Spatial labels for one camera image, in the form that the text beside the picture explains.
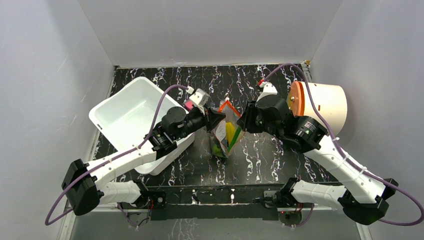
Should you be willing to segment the white plastic bin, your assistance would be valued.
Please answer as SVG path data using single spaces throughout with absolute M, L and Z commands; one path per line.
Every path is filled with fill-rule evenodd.
M 113 96 L 93 107 L 88 116 L 104 137 L 118 152 L 132 144 L 140 144 L 148 134 L 163 90 L 146 77 L 137 77 Z M 167 94 L 163 100 L 156 123 L 171 107 L 182 107 Z M 135 170 L 143 175 L 156 176 L 174 162 L 195 140 L 195 133 L 177 141 L 177 150 L 156 161 L 145 163 Z

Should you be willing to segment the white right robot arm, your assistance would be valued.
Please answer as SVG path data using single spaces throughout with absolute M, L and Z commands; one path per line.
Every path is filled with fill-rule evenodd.
M 262 197 L 254 199 L 255 203 L 268 208 L 302 203 L 326 206 L 342 210 L 362 225 L 370 225 L 386 215 L 387 199 L 395 190 L 372 179 L 365 167 L 340 155 L 327 129 L 310 116 L 295 116 L 283 98 L 272 94 L 249 101 L 237 125 L 251 134 L 274 136 L 320 164 L 339 181 L 339 185 L 323 185 L 292 177 L 279 191 L 265 191 Z

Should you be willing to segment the green chili pepper toy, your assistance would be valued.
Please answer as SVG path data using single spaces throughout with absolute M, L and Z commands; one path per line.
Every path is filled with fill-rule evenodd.
M 229 151 L 230 151 L 230 150 L 233 148 L 233 146 L 236 144 L 236 142 L 237 142 L 237 140 L 238 140 L 238 137 L 239 137 L 239 135 L 240 135 L 241 131 L 242 131 L 242 129 L 241 129 L 239 126 L 235 129 L 234 134 L 232 135 L 231 142 L 229 143 L 229 146 L 228 146 L 228 150 L 229 150 Z

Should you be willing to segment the yellow starfruit toy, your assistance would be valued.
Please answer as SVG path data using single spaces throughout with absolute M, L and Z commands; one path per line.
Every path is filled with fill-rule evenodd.
M 232 140 L 232 136 L 235 132 L 236 127 L 233 125 L 232 122 L 226 122 L 225 123 L 225 137 L 227 140 L 227 143 L 230 144 L 231 140 Z

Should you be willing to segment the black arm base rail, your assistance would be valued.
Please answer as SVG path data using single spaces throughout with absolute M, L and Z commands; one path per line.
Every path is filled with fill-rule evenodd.
M 77 216 L 99 205 L 117 203 L 131 213 L 150 213 L 152 221 L 171 219 L 262 219 L 277 221 L 278 209 L 299 203 L 281 197 L 283 184 L 146 186 L 141 181 L 108 182 L 103 187 L 90 178 L 80 180 L 65 196 Z

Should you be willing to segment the green pear toy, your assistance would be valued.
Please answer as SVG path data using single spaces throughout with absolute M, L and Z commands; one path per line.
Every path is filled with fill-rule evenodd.
M 212 154 L 219 158 L 226 158 L 226 152 L 222 149 L 220 144 L 213 144 L 211 146 Z

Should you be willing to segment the clear orange zip bag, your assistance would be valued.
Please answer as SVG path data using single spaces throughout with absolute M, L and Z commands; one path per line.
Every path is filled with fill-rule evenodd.
M 241 114 L 232 105 L 228 97 L 221 102 L 218 112 L 225 114 L 225 118 L 211 131 L 210 148 L 212 155 L 227 159 L 233 153 L 245 132 L 237 124 Z

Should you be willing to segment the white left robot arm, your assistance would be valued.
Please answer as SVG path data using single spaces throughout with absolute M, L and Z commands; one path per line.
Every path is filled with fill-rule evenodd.
M 129 203 L 144 208 L 149 194 L 133 181 L 113 183 L 112 180 L 129 170 L 153 163 L 163 157 L 179 156 L 185 149 L 178 142 L 201 128 L 213 130 L 225 119 L 225 114 L 209 107 L 186 111 L 174 106 L 156 123 L 142 143 L 100 160 L 84 163 L 74 160 L 68 167 L 61 187 L 77 216 L 85 215 L 98 205 Z

